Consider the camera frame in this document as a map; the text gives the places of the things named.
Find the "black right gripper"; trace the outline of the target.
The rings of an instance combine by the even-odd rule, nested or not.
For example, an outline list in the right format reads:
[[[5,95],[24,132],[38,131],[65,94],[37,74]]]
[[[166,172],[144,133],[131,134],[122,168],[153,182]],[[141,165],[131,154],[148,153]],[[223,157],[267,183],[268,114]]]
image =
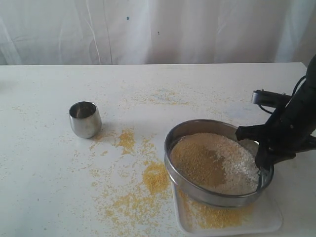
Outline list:
[[[316,149],[315,112],[285,112],[267,127],[265,125],[239,126],[235,132],[238,141],[259,142],[255,164],[270,169],[276,164],[296,157],[297,153]]]

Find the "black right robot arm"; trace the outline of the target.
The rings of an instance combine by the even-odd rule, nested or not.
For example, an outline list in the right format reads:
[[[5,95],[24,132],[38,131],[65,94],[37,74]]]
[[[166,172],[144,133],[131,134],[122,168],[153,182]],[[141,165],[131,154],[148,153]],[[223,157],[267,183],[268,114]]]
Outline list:
[[[316,139],[316,59],[310,61],[306,74],[295,85],[292,95],[255,90],[252,103],[261,109],[274,108],[261,125],[239,126],[238,140],[259,143],[255,156],[258,168],[293,159],[297,153],[315,150]]]

